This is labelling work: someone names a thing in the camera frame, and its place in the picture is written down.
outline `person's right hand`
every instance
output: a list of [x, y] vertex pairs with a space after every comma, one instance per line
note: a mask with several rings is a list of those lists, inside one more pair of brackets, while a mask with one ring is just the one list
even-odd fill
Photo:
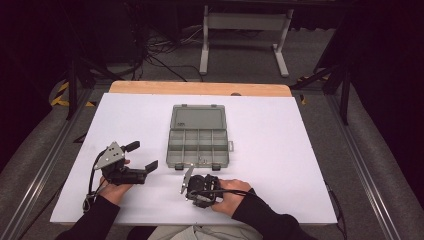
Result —
[[[234, 180], [219, 180], [221, 188], [226, 190], [241, 190], [248, 192], [252, 187], [249, 183], [243, 182], [237, 179]], [[240, 205], [244, 196], [240, 196], [233, 193], [224, 193], [222, 202], [217, 202], [211, 206], [215, 212], [224, 213], [230, 217], [233, 216], [237, 207]]]

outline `hand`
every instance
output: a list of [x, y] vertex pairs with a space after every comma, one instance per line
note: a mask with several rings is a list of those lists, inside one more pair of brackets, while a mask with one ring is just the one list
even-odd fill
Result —
[[133, 184], [121, 184], [119, 186], [110, 184], [103, 176], [100, 178], [100, 184], [102, 184], [103, 189], [100, 190], [99, 195], [115, 205], [121, 203], [124, 194], [133, 186]]
[[[237, 179], [234, 179], [234, 180], [220, 179], [219, 183], [221, 185], [221, 188], [224, 188], [227, 190], [241, 190], [241, 191], [248, 192], [252, 188], [249, 183], [243, 182]], [[215, 203], [214, 205], [211, 206], [211, 208], [215, 212], [221, 212], [232, 217], [237, 207], [240, 205], [241, 201], [243, 200], [244, 196], [236, 195], [233, 193], [224, 193], [223, 197], [224, 198], [222, 202]]]

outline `gray carpet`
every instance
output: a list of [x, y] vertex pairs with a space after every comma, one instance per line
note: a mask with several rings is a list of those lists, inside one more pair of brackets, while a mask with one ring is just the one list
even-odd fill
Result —
[[[262, 32], [255, 37], [228, 31], [213, 33], [211, 34], [208, 74], [203, 76], [203, 81], [291, 85], [298, 77], [312, 75], [312, 70], [332, 34], [332, 31], [320, 30], [313, 32], [290, 31], [283, 48], [283, 56], [290, 77], [282, 78], [270, 49], [274, 39], [278, 37], [277, 33]], [[200, 50], [201, 43], [193, 42], [181, 46], [171, 53], [162, 53], [156, 57], [170, 66], [192, 65], [198, 68]], [[114, 67], [111, 66], [110, 69], [114, 71], [126, 67], [125, 64], [117, 64]], [[200, 81], [200, 76], [193, 67], [174, 67], [172, 69], [188, 81]], [[131, 78], [132, 75], [123, 76], [123, 79]], [[135, 78], [181, 81], [168, 69], [148, 63], [144, 63], [142, 70], [137, 70]], [[345, 216], [348, 239], [388, 239], [376, 217], [369, 196], [364, 190], [349, 145], [337, 125], [337, 118], [331, 112], [328, 96], [324, 96], [319, 91], [313, 91], [320, 84], [313, 84], [313, 89], [295, 91], [294, 96], [298, 100], [299, 109], [323, 177], [340, 201]], [[102, 94], [108, 91], [108, 87], [108, 81], [99, 81], [91, 93], [90, 101], [101, 101]], [[52, 91], [52, 95], [55, 95], [56, 91], [57, 88]], [[306, 104], [300, 102], [299, 94], [304, 94]], [[28, 136], [0, 175], [1, 233], [8, 226], [66, 122], [67, 111], [68, 108], [65, 106], [54, 106], [53, 111]], [[66, 179], [81, 147], [80, 143], [73, 143], [73, 140], [88, 131], [95, 111], [96, 107], [83, 108], [82, 114], [65, 140], [65, 147], [59, 154], [56, 165], [30, 214], [25, 219], [23, 228], [30, 224]], [[423, 209], [419, 206], [395, 159], [364, 111], [354, 91], [350, 96], [348, 114], [349, 129], [400, 238], [422, 239], [424, 236]], [[31, 225], [23, 239], [53, 239], [57, 234], [69, 228], [69, 226], [49, 222], [56, 200], [57, 197]], [[319, 239], [343, 239], [342, 234], [334, 225], [302, 227]], [[125, 239], [129, 230], [130, 227], [114, 226], [108, 239]]]

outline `black sleeve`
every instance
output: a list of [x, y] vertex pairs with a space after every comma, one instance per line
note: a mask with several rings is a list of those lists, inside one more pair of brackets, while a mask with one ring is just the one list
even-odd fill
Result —
[[246, 195], [234, 212], [233, 219], [255, 228], [263, 239], [313, 240], [291, 215], [275, 213], [263, 200]]
[[85, 213], [71, 229], [59, 234], [56, 239], [105, 239], [119, 209], [117, 205], [98, 196], [90, 211]]

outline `white table surface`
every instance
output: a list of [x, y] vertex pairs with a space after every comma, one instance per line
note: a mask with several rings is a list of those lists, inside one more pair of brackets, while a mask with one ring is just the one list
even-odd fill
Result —
[[[303, 224], [337, 222], [294, 98], [120, 93], [104, 94], [50, 221], [74, 223], [82, 216], [93, 162], [112, 141], [140, 141], [140, 148], [126, 153], [128, 166], [144, 169], [159, 160], [159, 167], [144, 185], [126, 193], [116, 224], [239, 224], [210, 208], [195, 207], [179, 193], [187, 169], [176, 171], [166, 164], [176, 104], [224, 105], [228, 138], [234, 142], [228, 168], [196, 168], [193, 175], [249, 182], [274, 211], [291, 214]], [[100, 176], [96, 171], [93, 189]]]

